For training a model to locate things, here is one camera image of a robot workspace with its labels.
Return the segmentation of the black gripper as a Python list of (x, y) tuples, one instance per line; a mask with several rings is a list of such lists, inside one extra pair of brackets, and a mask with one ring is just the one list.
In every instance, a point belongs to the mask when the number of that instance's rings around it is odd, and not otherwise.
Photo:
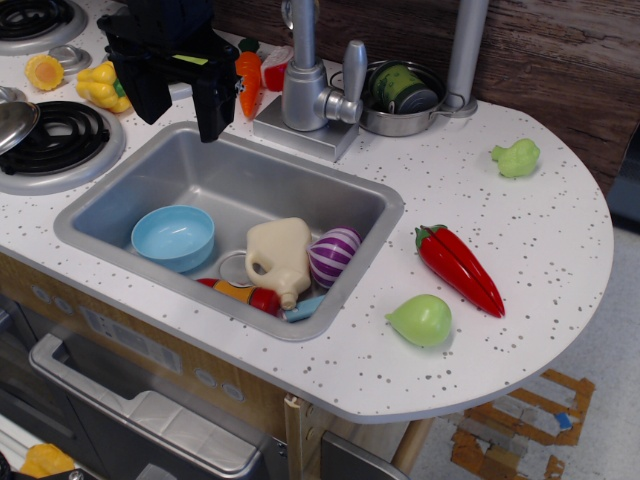
[(168, 85), (192, 87), (203, 143), (234, 121), (238, 52), (213, 30), (213, 1), (128, 1), (98, 27), (109, 59), (138, 116), (154, 124), (172, 105)]

